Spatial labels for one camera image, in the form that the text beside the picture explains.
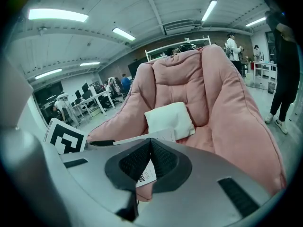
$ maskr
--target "white sneaker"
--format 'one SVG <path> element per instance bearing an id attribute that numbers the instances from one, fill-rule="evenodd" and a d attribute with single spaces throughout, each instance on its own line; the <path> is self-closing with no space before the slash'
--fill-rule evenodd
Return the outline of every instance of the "white sneaker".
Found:
<path id="1" fill-rule="evenodd" d="M 280 130 L 284 133 L 284 134 L 288 134 L 288 130 L 286 128 L 286 125 L 285 125 L 285 121 L 281 121 L 279 119 L 277 119 L 275 121 L 276 125 L 279 126 Z"/>
<path id="2" fill-rule="evenodd" d="M 274 115 L 270 113 L 269 115 L 266 116 L 264 121 L 265 121 L 265 123 L 269 124 L 273 120 L 273 118 L 274 118 Z"/>

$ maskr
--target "fluorescent light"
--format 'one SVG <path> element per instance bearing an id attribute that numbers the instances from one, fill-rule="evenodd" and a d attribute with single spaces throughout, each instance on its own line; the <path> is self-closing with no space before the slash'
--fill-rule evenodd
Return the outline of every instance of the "fluorescent light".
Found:
<path id="1" fill-rule="evenodd" d="M 127 32 L 124 32 L 123 30 L 119 29 L 119 28 L 115 28 L 113 29 L 113 32 L 118 34 L 118 35 L 121 35 L 123 37 L 125 37 L 126 39 L 129 39 L 131 41 L 135 40 L 136 38 L 133 37 L 132 35 L 128 34 Z"/>
<path id="2" fill-rule="evenodd" d="M 202 18 L 202 22 L 204 22 L 205 20 L 207 20 L 208 16 L 210 15 L 210 13 L 213 11 L 214 7 L 216 6 L 217 1 L 211 1 L 211 3 L 208 6 L 208 9 L 206 10 L 203 18 Z"/>
<path id="3" fill-rule="evenodd" d="M 60 18 L 84 22 L 88 18 L 88 15 L 59 9 L 31 9 L 29 11 L 28 19 L 42 18 Z"/>
<path id="4" fill-rule="evenodd" d="M 264 21 L 265 19 L 266 19 L 265 17 L 260 18 L 260 19 L 258 19 L 256 21 L 251 22 L 250 24 L 247 24 L 246 27 L 249 27 L 249 26 L 254 25 L 254 24 L 258 23 L 258 22 Z"/>
<path id="5" fill-rule="evenodd" d="M 60 72 L 60 71 L 62 71 L 62 68 L 59 68 L 59 69 L 56 69 L 56 70 L 51 70 L 51 71 L 49 71 L 49 72 L 47 72 L 47 73 L 43 73 L 43 74 L 41 74 L 41 75 L 39 75 L 39 76 L 36 76 L 35 79 L 37 80 L 37 79 L 46 77 L 46 76 L 48 76 L 48 75 L 54 74 L 54 73 L 56 73 L 56 72 Z"/>
<path id="6" fill-rule="evenodd" d="M 92 66 L 92 65 L 99 65 L 100 62 L 88 62 L 88 63 L 82 63 L 80 66 Z"/>

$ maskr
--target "ceiling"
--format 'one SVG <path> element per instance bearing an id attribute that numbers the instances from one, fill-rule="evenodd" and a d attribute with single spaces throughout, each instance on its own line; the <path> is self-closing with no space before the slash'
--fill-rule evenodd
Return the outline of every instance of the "ceiling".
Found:
<path id="1" fill-rule="evenodd" d="M 245 25 L 264 16 L 263 0 L 217 0 L 205 22 L 201 19 L 211 0 L 30 0 L 12 28 L 5 48 L 9 61 L 35 90 L 49 83 L 84 73 L 97 72 L 121 56 L 152 41 L 163 39 L 165 27 L 184 20 L 189 29 L 226 30 L 252 35 L 265 23 Z M 85 22 L 63 19 L 28 20 L 29 9 L 63 9 L 88 15 Z M 118 27 L 136 39 L 112 30 Z M 97 66 L 80 63 L 99 61 Z M 62 72 L 35 80 L 35 76 L 62 68 Z"/>

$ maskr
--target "gray floor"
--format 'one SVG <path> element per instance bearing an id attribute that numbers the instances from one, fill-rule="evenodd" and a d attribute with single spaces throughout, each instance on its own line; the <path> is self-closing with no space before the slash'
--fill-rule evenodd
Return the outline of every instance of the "gray floor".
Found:
<path id="1" fill-rule="evenodd" d="M 267 92 L 267 85 L 268 80 L 266 79 L 258 79 L 256 80 L 256 84 L 252 83 L 252 80 L 245 80 L 248 90 L 252 97 L 254 98 L 260 113 L 263 118 L 270 111 L 271 103 L 273 100 L 274 95 Z M 113 117 L 120 109 L 122 104 L 117 104 L 116 109 L 109 109 L 107 111 L 107 116 L 99 113 L 96 116 L 90 118 L 88 115 L 85 116 L 84 120 L 82 121 L 79 129 L 84 132 L 91 132 L 94 128 L 98 127 L 104 121 Z M 284 135 L 281 130 L 274 124 L 274 121 L 268 125 L 268 128 L 274 135 L 278 146 L 281 150 L 283 161 L 285 165 L 287 179 L 290 180 L 294 170 L 296 169 L 296 164 L 298 160 L 302 156 L 302 146 L 300 145 L 300 140 L 303 137 L 302 133 L 296 128 L 296 126 L 289 121 L 289 117 L 292 113 L 293 106 L 291 105 L 286 116 L 286 125 L 288 128 L 289 133 Z"/>

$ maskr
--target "pink armchair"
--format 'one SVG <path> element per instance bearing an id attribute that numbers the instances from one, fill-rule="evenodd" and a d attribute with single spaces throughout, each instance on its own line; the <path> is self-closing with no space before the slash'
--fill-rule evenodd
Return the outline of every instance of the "pink armchair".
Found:
<path id="1" fill-rule="evenodd" d="M 178 143 L 222 156 L 270 194 L 285 188 L 280 150 L 236 68 L 216 46 L 141 64 L 120 111 L 88 141 L 148 132 L 144 112 L 184 102 L 196 133 Z"/>

